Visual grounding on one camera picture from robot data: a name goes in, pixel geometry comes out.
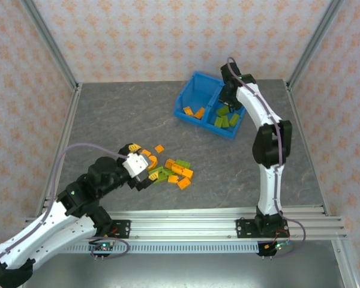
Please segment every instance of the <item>orange block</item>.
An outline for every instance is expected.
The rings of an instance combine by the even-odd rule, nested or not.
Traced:
[[[143,149],[143,151],[140,152],[140,153],[141,153],[141,154],[145,154],[145,155],[147,155],[148,157],[152,155],[152,153],[150,153],[148,150],[145,150],[145,149]]]
[[[155,147],[155,150],[158,152],[158,153],[162,153],[164,151],[164,147],[162,147],[161,145],[157,145]]]
[[[188,177],[188,178],[192,179],[193,171],[190,170],[190,169],[184,168],[181,175],[184,176],[184,177]]]
[[[186,189],[189,185],[191,185],[191,181],[187,177],[178,182],[178,186],[181,190]]]
[[[204,111],[205,109],[203,107],[201,107],[199,109],[199,111],[196,112],[196,114],[194,115],[197,119],[201,119],[204,115]]]
[[[187,114],[188,116],[193,116],[193,112],[192,112],[190,106],[184,108],[184,112],[185,112],[185,114]]]
[[[148,158],[151,161],[151,165],[148,166],[147,170],[150,171],[150,170],[152,170],[152,169],[154,169],[156,167],[157,158],[156,158],[156,156],[153,156],[153,155],[149,156]]]
[[[177,183],[177,182],[179,182],[179,176],[170,175],[168,177],[168,183]]]
[[[175,160],[168,159],[168,160],[166,161],[165,167],[168,168],[168,169],[171,169],[171,168],[172,168],[172,165],[173,165],[175,162],[176,162]]]

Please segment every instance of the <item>patterned wallpaper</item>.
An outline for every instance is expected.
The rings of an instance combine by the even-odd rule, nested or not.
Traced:
[[[34,217],[72,90],[19,0],[0,0],[0,241]]]
[[[35,0],[79,82],[287,80],[330,0]]]
[[[293,92],[323,192],[344,215],[360,270],[360,0],[343,4]]]

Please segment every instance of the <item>cable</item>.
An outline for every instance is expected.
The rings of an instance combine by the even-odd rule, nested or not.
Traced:
[[[307,238],[307,231],[305,230],[305,227],[303,226],[303,224],[301,224],[298,220],[294,220],[294,219],[289,219],[287,217],[285,217],[283,215],[283,213],[281,213],[280,209],[278,208],[278,203],[277,203],[277,185],[278,185],[278,168],[280,168],[282,165],[283,165],[283,147],[282,147],[282,144],[281,144],[281,134],[280,134],[280,128],[279,126],[277,125],[277,122],[275,120],[275,118],[271,115],[271,112],[268,108],[268,105],[266,104],[266,101],[264,100],[264,98],[257,94],[255,91],[253,91],[252,88],[250,88],[247,84],[244,83],[243,80],[241,80],[239,78],[238,75],[235,74],[235,72],[233,72],[231,66],[229,65],[229,61],[232,61],[233,63],[236,63],[235,59],[233,57],[228,57],[227,58],[227,66],[228,66],[228,69],[230,71],[230,73],[232,74],[232,76],[237,80],[239,81],[239,83],[245,87],[248,91],[250,91],[254,97],[256,97],[259,102],[261,103],[261,105],[263,106],[264,110],[268,113],[271,121],[273,122],[273,124],[275,125],[275,129],[276,129],[276,135],[277,135],[277,146],[278,146],[278,166],[275,168],[275,191],[274,191],[274,204],[275,204],[275,207],[276,207],[276,211],[277,213],[280,215],[280,217],[282,219],[285,219],[287,221],[290,221],[290,222],[294,222],[296,223],[297,225],[299,225],[302,229],[302,232],[303,232],[303,236],[302,236],[302,242],[301,244],[294,250],[292,250],[291,252],[288,252],[286,254],[281,254],[281,255],[276,255],[274,256],[274,258],[281,258],[281,257],[284,257],[284,256],[287,256],[287,255],[292,255],[294,253],[296,253],[296,251],[298,251],[299,249],[301,249],[304,244],[305,244],[305,240]]]
[[[128,156],[125,155],[121,155],[118,153],[114,153],[111,150],[108,150],[100,145],[96,145],[96,144],[92,144],[92,143],[76,143],[73,145],[70,145],[68,147],[66,147],[61,154],[58,157],[58,160],[54,163],[53,168],[52,168],[52,187],[49,191],[49,196],[50,198],[53,200],[55,199],[55,186],[56,186],[56,178],[57,178],[57,171],[58,171],[58,167],[60,166],[60,162],[62,160],[62,158],[64,157],[64,155],[71,149],[74,149],[76,147],[89,147],[89,148],[95,148],[101,151],[104,151],[112,156],[115,157],[119,157],[119,158],[123,158],[123,159],[127,159]],[[8,248],[5,249],[5,251],[3,251],[0,254],[0,258],[2,256],[4,256],[5,254],[9,253],[14,247],[16,247],[17,245],[19,245],[20,243],[22,243],[24,240],[28,239],[31,235],[33,235],[33,233],[35,233],[37,231],[37,229],[40,228],[40,226],[44,223],[44,221],[48,218],[49,213],[52,209],[52,205],[53,205],[53,201],[49,202],[49,205],[47,207],[47,211],[44,214],[44,217],[39,221],[39,223],[31,230],[29,231],[26,235],[24,235],[23,237],[21,237],[19,240],[17,240],[15,243],[13,243],[12,245],[10,245]]]
[[[123,239],[120,239],[120,238],[96,236],[96,237],[91,237],[91,239],[94,239],[96,241],[98,241],[98,240],[114,240],[114,241],[122,242],[122,243],[125,244],[125,246],[127,246],[127,249],[124,252],[113,255],[113,256],[105,257],[104,260],[110,260],[110,259],[122,257],[122,256],[126,255],[129,252],[129,250],[131,249],[131,246],[129,245],[129,243],[126,240],[123,240]],[[93,246],[92,249],[91,249],[91,256],[93,258],[95,258],[95,259],[97,258],[97,256],[94,254],[94,250],[97,247],[100,247],[100,246],[101,246],[101,244],[97,244],[97,245]]]

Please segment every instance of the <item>green block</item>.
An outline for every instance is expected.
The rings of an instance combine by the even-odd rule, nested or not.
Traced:
[[[215,121],[215,126],[221,128],[222,124],[223,124],[223,120],[220,117],[217,117]]]
[[[229,107],[224,105],[222,108],[218,109],[216,113],[218,116],[222,117],[223,115],[229,113]]]
[[[167,176],[176,174],[174,171],[172,171],[172,170],[170,170],[170,169],[167,169],[167,168],[164,168],[164,170],[163,170],[162,172],[163,172],[164,174],[166,174]]]
[[[154,182],[154,184],[167,181],[168,176],[164,172],[159,172],[158,179]]]
[[[149,171],[149,174],[155,173],[156,171],[158,171],[159,173],[162,172],[164,170],[163,166],[157,167],[151,171]]]
[[[228,120],[228,116],[224,115],[221,117],[223,120],[223,123],[221,124],[221,127],[223,128],[228,128],[229,127],[229,120]]]
[[[187,168],[187,169],[189,169],[189,168],[191,167],[191,163],[186,162],[186,161],[184,161],[184,160],[179,160],[179,159],[177,159],[175,163],[176,163],[177,165],[180,165],[180,166],[182,166],[182,167],[184,167],[184,168]]]
[[[230,119],[230,121],[229,121],[229,125],[231,125],[231,126],[236,126],[236,124],[238,123],[238,121],[239,121],[239,119],[240,119],[240,115],[238,115],[238,114],[233,114],[233,116],[232,116],[232,118]]]

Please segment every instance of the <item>yellow block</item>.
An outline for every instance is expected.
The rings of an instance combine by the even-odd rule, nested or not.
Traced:
[[[165,167],[168,168],[168,169],[171,169],[171,168],[172,168],[172,165],[173,165],[175,162],[176,162],[175,160],[168,159],[168,160],[166,161]]]
[[[187,114],[188,116],[193,116],[193,112],[192,112],[190,106],[184,108],[184,112],[185,112],[185,114]]]
[[[191,181],[187,177],[178,182],[178,186],[181,190],[186,189],[189,185],[191,185]]]
[[[193,171],[190,170],[190,169],[184,168],[181,175],[184,176],[184,177],[188,177],[188,178],[192,179]]]
[[[143,151],[141,152],[141,154],[145,154],[148,157],[152,155],[152,153],[150,153],[148,150],[143,149]]]
[[[173,163],[171,170],[176,174],[182,175],[182,171],[184,170],[184,167],[177,165],[176,163]]]
[[[141,147],[138,144],[131,144],[128,146],[128,149],[131,153],[135,153],[137,150],[141,149]]]
[[[153,156],[153,155],[149,156],[148,158],[151,161],[151,165],[148,166],[147,170],[150,171],[150,170],[152,170],[152,169],[154,169],[156,167],[157,158],[156,158],[156,156]]]
[[[155,150],[158,152],[158,153],[162,153],[164,151],[164,147],[162,147],[161,145],[157,145],[155,147]]]
[[[177,182],[179,182],[179,176],[170,175],[168,177],[168,183],[177,183]]]
[[[199,109],[199,111],[196,112],[196,114],[194,115],[197,119],[201,119],[204,115],[204,111],[205,109],[203,107],[201,107]]]
[[[152,181],[155,181],[158,179],[158,171],[156,171],[155,173],[152,173],[148,176],[148,178]]]

